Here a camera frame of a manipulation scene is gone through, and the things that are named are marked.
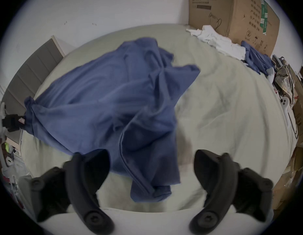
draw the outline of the mattress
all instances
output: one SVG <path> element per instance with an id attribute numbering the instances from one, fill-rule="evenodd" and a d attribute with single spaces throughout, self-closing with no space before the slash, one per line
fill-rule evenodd
<path id="1" fill-rule="evenodd" d="M 97 192 L 101 207 L 137 212 L 171 212 L 203 206 L 206 193 L 193 171 L 196 150 L 219 155 L 227 152 L 242 168 L 249 167 L 275 184 L 296 145 L 287 127 L 279 97 L 266 77 L 234 58 L 190 36 L 186 25 L 159 24 L 114 32 L 74 50 L 50 73 L 37 98 L 57 78 L 124 41 L 154 37 L 159 47 L 174 54 L 173 65 L 196 64 L 201 72 L 175 107 L 177 153 L 181 184 L 162 202 L 135 203 L 130 198 L 131 179 L 110 173 Z M 296 126 L 289 109 L 291 123 Z M 22 134 L 22 158 L 33 177 L 70 160 L 27 132 Z"/>

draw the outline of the crumpled clothing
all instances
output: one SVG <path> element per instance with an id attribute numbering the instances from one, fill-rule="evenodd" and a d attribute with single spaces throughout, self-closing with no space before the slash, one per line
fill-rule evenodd
<path id="1" fill-rule="evenodd" d="M 241 45 L 246 49 L 244 60 L 248 64 L 248 67 L 256 71 L 258 74 L 264 73 L 266 76 L 268 76 L 267 70 L 273 67 L 270 57 L 261 54 L 258 50 L 245 41 L 242 41 Z"/>
<path id="2" fill-rule="evenodd" d="M 172 60 L 155 39 L 124 42 L 25 99 L 24 129 L 70 155 L 107 149 L 134 201 L 161 201 L 180 183 L 174 106 L 200 72 Z"/>
<path id="3" fill-rule="evenodd" d="M 291 73 L 291 66 L 285 59 L 282 60 L 283 65 L 278 69 L 275 82 L 283 91 L 283 95 L 289 98 L 290 107 L 293 108 L 295 104 L 294 100 L 294 78 Z"/>
<path id="4" fill-rule="evenodd" d="M 238 60 L 245 59 L 245 48 L 233 44 L 231 39 L 218 34 L 211 25 L 204 25 L 203 30 L 186 29 L 191 36 L 196 36 L 199 40 L 215 47 L 216 50 L 226 56 L 234 57 Z"/>

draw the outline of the white towel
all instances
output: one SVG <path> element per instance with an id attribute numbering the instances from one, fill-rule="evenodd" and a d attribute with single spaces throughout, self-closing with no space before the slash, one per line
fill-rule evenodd
<path id="1" fill-rule="evenodd" d="M 204 25 L 203 30 L 186 29 L 186 31 L 191 33 L 191 36 L 196 36 L 199 40 L 215 47 L 217 51 L 226 56 L 245 60 L 245 48 L 233 44 L 230 38 L 221 36 L 210 25 Z"/>

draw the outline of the white vr controller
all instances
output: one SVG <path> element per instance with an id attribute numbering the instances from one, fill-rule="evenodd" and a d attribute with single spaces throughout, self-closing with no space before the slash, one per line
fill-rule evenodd
<path id="1" fill-rule="evenodd" d="M 280 99 L 280 104 L 281 104 L 283 113 L 284 113 L 285 118 L 286 118 L 287 127 L 289 127 L 289 126 L 290 126 L 290 119 L 289 119 L 288 110 L 287 110 L 287 109 L 288 109 L 288 106 L 290 105 L 290 100 L 289 100 L 289 98 L 287 98 L 286 96 L 283 96 L 283 97 Z"/>

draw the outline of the green label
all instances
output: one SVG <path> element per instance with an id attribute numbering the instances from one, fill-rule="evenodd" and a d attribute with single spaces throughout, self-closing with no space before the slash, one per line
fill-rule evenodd
<path id="1" fill-rule="evenodd" d="M 266 35 L 267 20 L 268 20 L 267 3 L 265 2 L 265 0 L 260 0 L 260 3 L 262 5 L 260 27 L 263 28 L 263 34 Z"/>

